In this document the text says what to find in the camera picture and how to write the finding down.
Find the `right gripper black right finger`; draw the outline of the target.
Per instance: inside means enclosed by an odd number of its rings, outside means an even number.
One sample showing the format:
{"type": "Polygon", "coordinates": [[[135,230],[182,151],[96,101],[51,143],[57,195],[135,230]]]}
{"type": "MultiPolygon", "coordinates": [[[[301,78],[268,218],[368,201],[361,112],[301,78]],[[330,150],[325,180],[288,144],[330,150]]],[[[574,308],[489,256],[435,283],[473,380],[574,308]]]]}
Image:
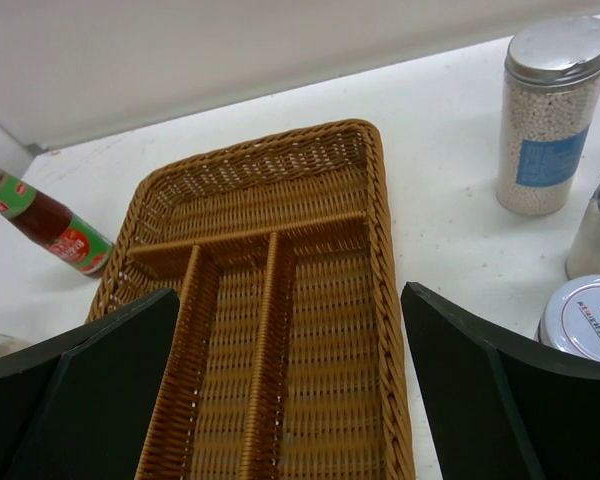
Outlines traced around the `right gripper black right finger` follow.
{"type": "Polygon", "coordinates": [[[600,479],[600,362],[484,320],[418,282],[401,306],[446,479],[600,479]]]}

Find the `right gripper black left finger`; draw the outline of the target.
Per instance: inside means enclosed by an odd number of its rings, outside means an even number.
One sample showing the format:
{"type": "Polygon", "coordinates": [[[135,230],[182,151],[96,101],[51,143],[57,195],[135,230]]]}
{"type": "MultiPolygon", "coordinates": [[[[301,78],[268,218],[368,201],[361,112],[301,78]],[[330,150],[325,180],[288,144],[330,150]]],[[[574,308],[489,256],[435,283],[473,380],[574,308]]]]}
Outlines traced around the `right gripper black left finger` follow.
{"type": "Polygon", "coordinates": [[[0,479],[131,479],[179,299],[158,289],[0,358],[0,479]]]}

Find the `red sauce bottle yellow cap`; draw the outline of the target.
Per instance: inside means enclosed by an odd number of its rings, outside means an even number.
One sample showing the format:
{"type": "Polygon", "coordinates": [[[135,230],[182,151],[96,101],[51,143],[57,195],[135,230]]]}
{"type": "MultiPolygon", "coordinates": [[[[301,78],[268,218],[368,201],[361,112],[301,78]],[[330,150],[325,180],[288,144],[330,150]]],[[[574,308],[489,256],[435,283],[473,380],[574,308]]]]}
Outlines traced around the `red sauce bottle yellow cap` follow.
{"type": "Polygon", "coordinates": [[[87,277],[100,277],[113,253],[113,243],[71,209],[1,168],[0,215],[87,277]]]}

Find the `white peppercorn jar blue label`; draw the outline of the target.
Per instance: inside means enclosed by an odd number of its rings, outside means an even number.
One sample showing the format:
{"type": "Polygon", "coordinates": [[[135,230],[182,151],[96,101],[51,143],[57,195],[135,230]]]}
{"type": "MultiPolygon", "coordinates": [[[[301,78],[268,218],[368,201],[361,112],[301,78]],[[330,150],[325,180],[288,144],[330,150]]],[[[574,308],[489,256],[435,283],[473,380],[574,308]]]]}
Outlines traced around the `white peppercorn jar blue label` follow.
{"type": "Polygon", "coordinates": [[[545,20],[511,38],[496,182],[504,208],[544,216],[566,204],[599,95],[599,18],[545,20]]]}

